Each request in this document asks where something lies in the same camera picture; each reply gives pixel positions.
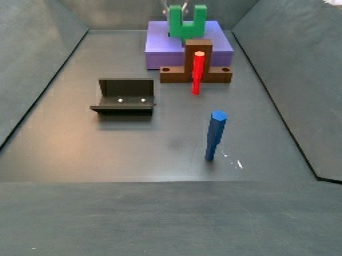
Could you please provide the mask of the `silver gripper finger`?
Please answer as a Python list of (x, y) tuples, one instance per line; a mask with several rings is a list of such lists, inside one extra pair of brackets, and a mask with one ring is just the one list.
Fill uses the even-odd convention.
[(187, 7), (188, 7), (188, 0), (184, 0), (183, 5), (181, 5), (181, 13), (183, 14), (188, 13)]
[(168, 0), (160, 0), (160, 3), (163, 7), (161, 13), (167, 16), (169, 12)]

